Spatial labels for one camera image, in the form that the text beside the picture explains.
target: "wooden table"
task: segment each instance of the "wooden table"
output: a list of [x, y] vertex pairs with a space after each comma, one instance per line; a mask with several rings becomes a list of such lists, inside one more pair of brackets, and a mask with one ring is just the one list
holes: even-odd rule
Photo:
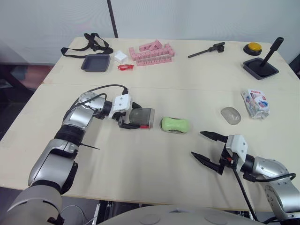
[[[107, 41], [115, 50], [119, 49], [112, 44], [119, 40]], [[132, 39], [124, 40], [124, 43], [133, 42]], [[135, 42], [138, 46], [149, 40]], [[195, 151], [214, 162], [220, 157], [223, 144], [199, 135], [199, 131], [243, 134], [249, 154], [276, 159], [291, 173], [297, 173], [300, 85], [281, 56], [274, 54], [271, 62], [280, 74], [258, 81], [240, 67], [243, 60], [251, 58], [239, 54], [244, 43], [227, 42], [224, 53], [210, 52], [187, 60], [188, 50], [181, 44], [190, 46], [189, 53], [194, 53], [215, 42], [168, 42], [178, 54], [174, 62], [135, 67], [133, 71], [118, 71], [110, 65], [107, 73], [85, 73], [79, 69], [82, 60], [60, 59], [46, 83], [38, 88], [0, 142], [0, 186], [26, 188], [32, 166], [58, 131], [73, 101], [89, 89], [110, 83], [127, 85], [135, 102], [155, 109], [154, 128], [126, 130], [113, 120], [94, 119], [83, 143], [100, 150], [80, 147], [76, 158], [79, 168], [72, 188], [66, 193], [68, 196], [248, 210], [231, 170], [225, 169], [219, 176], [190, 154]], [[262, 45], [264, 50], [269, 46]], [[227, 52], [236, 55], [226, 57]], [[211, 61], [200, 65], [201, 58], [205, 61], [211, 58]], [[222, 64], [230, 60], [233, 65]], [[162, 76], [160, 80], [157, 80], [158, 74]], [[270, 102], [270, 116], [265, 120], [249, 117], [240, 95], [240, 91], [247, 88], [265, 92]], [[102, 91], [112, 100], [122, 89], [114, 87]], [[242, 120], [238, 125], [229, 125], [221, 116], [220, 110], [227, 106], [240, 112]], [[184, 135], [163, 132], [159, 128], [163, 116], [190, 120], [191, 131]], [[243, 183], [255, 210], [270, 210], [260, 185], [246, 180]], [[293, 183], [300, 188], [299, 179], [294, 179]]]

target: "floor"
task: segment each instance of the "floor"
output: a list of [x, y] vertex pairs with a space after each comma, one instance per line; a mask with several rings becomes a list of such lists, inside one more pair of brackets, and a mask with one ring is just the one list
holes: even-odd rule
[[[14, 88], [0, 89], [0, 141], [29, 99], [30, 95], [19, 92]], [[0, 221], [5, 212], [8, 210], [10, 204], [19, 193], [19, 190], [0, 187]], [[94, 217], [96, 205], [101, 203], [97, 224], [128, 210], [146, 206], [134, 203], [108, 202], [64, 196], [62, 198], [63, 208], [69, 205], [77, 205], [83, 210], [88, 220]], [[257, 217], [260, 221], [264, 221], [272, 216], [274, 216], [273, 213], [257, 212]], [[64, 225], [83, 224], [82, 214], [74, 206], [65, 209], [65, 211], [62, 213], [62, 217], [65, 219]]]

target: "green soap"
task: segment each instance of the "green soap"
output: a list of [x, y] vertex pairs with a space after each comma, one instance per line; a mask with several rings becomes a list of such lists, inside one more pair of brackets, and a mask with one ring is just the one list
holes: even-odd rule
[[163, 131], [179, 131], [186, 133], [190, 130], [190, 124], [188, 120], [185, 119], [174, 119], [170, 117], [164, 117], [161, 120], [161, 128]]

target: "white plastic bag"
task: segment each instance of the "white plastic bag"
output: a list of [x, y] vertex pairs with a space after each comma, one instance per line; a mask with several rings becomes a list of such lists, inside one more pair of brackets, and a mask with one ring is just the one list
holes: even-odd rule
[[270, 114], [269, 103], [262, 91], [248, 89], [247, 91], [242, 91], [241, 95], [253, 119], [264, 119]]

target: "pink toy blocks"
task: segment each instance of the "pink toy blocks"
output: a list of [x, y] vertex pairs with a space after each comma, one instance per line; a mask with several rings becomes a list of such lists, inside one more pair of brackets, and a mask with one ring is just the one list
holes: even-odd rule
[[155, 40], [154, 42], [139, 46], [139, 50], [140, 52], [144, 52], [146, 50], [160, 49], [162, 46], [163, 45], [158, 40]]
[[169, 44], [163, 45], [155, 40], [152, 43], [139, 46], [141, 52], [136, 53], [133, 47], [129, 48], [129, 54], [138, 66], [153, 65], [158, 63], [171, 62], [175, 51]]
[[155, 40], [155, 42], [153, 42], [153, 44], [150, 46], [149, 50], [160, 49], [162, 46], [163, 45], [158, 40]]
[[145, 44], [145, 45], [141, 45], [141, 46], [139, 46], [139, 50], [140, 50], [140, 52], [143, 52], [143, 51], [149, 50], [149, 48], [151, 47], [151, 45], [152, 45], [153, 43], [154, 43], [154, 42], [151, 42], [151, 43], [148, 43], [148, 44]]
[[138, 66], [147, 66], [147, 65], [165, 63], [165, 62], [172, 62], [172, 57], [168, 55], [168, 56], [159, 56], [150, 59], [137, 60], [136, 64]]
[[170, 56], [174, 56], [175, 51], [172, 49], [172, 47], [169, 44], [165, 44], [164, 48], [151, 50], [151, 51], [147, 51], [147, 52], [139, 52], [139, 53], [135, 53], [135, 50], [133, 49], [133, 47], [130, 47], [129, 54], [130, 54], [132, 60], [136, 61], [136, 60], [142, 60], [142, 59], [151, 58], [151, 57], [160, 56], [160, 55], [166, 55], [166, 54], [168, 54]]

